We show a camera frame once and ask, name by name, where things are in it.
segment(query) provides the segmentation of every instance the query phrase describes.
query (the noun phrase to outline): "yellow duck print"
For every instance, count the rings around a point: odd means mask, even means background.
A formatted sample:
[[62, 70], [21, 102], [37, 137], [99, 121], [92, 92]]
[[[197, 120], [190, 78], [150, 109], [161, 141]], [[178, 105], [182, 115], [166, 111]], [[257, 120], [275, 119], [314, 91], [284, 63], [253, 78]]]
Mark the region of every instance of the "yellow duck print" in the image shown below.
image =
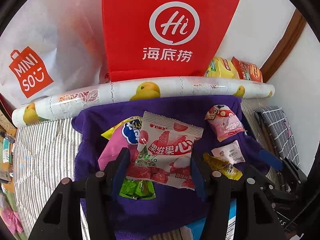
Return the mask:
[[244, 93], [245, 93], [245, 89], [244, 89], [244, 86], [239, 86], [238, 89], [237, 89], [237, 92], [234, 93], [233, 95], [235, 97], [243, 97], [244, 96]]
[[151, 99], [160, 97], [160, 88], [156, 83], [147, 81], [140, 84], [136, 90], [136, 94], [130, 98], [130, 101]]
[[40, 118], [36, 112], [35, 103], [30, 103], [29, 105], [27, 105], [26, 109], [24, 110], [23, 121], [26, 124], [34, 124], [34, 123], [38, 123], [39, 120]]

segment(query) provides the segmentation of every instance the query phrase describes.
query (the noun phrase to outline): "instant noodle packet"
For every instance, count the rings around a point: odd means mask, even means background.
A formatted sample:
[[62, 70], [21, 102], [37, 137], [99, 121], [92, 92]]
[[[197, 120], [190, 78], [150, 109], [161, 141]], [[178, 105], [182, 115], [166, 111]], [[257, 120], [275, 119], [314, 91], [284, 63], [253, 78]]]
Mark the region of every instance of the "instant noodle packet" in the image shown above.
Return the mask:
[[203, 154], [203, 160], [207, 162], [212, 171], [219, 171], [228, 179], [239, 180], [242, 172], [235, 168], [230, 162], [222, 161], [208, 153]]
[[238, 60], [235, 57], [232, 58], [231, 62], [236, 68], [240, 79], [263, 82], [261, 70], [257, 65]]
[[239, 74], [233, 63], [221, 57], [214, 57], [211, 60], [204, 76], [239, 79]]
[[239, 132], [244, 132], [242, 123], [226, 105], [211, 107], [204, 119], [209, 122], [219, 142]]
[[138, 152], [127, 169], [127, 178], [194, 189], [191, 151], [202, 133], [200, 127], [144, 112]]

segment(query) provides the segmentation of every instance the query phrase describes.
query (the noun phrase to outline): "blue gripper pad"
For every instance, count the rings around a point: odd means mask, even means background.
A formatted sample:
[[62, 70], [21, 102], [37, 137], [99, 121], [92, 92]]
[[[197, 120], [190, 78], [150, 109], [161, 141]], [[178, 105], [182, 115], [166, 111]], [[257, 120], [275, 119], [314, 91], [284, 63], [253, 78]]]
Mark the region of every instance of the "blue gripper pad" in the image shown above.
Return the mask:
[[127, 148], [122, 148], [119, 156], [117, 157], [114, 163], [114, 168], [116, 169], [116, 171], [112, 179], [112, 190], [110, 194], [112, 199], [115, 199], [119, 195], [129, 163], [130, 151]]
[[282, 169], [283, 169], [282, 161], [279, 160], [274, 155], [272, 155], [270, 152], [263, 149], [263, 150], [259, 151], [258, 155], [261, 160], [268, 163], [276, 171], [282, 171]]
[[195, 185], [198, 197], [200, 197], [202, 201], [206, 201], [207, 194], [205, 191], [205, 181], [193, 155], [191, 155], [191, 177], [193, 180], [193, 184]]

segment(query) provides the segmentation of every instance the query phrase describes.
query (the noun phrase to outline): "white candy wrapper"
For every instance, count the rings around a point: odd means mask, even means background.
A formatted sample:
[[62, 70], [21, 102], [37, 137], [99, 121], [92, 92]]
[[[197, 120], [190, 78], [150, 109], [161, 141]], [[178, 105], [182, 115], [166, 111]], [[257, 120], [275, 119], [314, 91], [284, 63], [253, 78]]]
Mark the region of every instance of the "white candy wrapper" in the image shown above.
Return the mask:
[[237, 140], [228, 145], [215, 148], [211, 152], [217, 159], [230, 162], [232, 165], [245, 162]]
[[144, 112], [137, 148], [140, 154], [131, 161], [127, 178], [194, 189], [191, 151], [202, 133], [200, 127]]

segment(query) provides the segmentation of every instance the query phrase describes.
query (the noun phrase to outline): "metal screw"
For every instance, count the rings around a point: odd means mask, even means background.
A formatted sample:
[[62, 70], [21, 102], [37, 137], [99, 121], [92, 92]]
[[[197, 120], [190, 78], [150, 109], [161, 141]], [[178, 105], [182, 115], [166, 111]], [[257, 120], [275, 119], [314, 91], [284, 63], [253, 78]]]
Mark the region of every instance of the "metal screw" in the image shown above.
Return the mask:
[[247, 178], [247, 182], [251, 185], [255, 184], [255, 180], [253, 178]]
[[66, 185], [66, 184], [68, 184], [70, 182], [70, 179], [69, 178], [64, 178], [64, 179], [62, 179], [62, 181], [61, 181], [61, 183], [63, 184], [63, 185]]
[[103, 171], [98, 171], [97, 173], [96, 173], [96, 177], [97, 178], [101, 178], [101, 177], [103, 177], [104, 176], [104, 172]]
[[214, 177], [216, 177], [216, 178], [219, 178], [219, 177], [221, 177], [221, 172], [220, 172], [220, 171], [214, 171], [214, 172], [212, 173], [212, 176], [214, 176]]

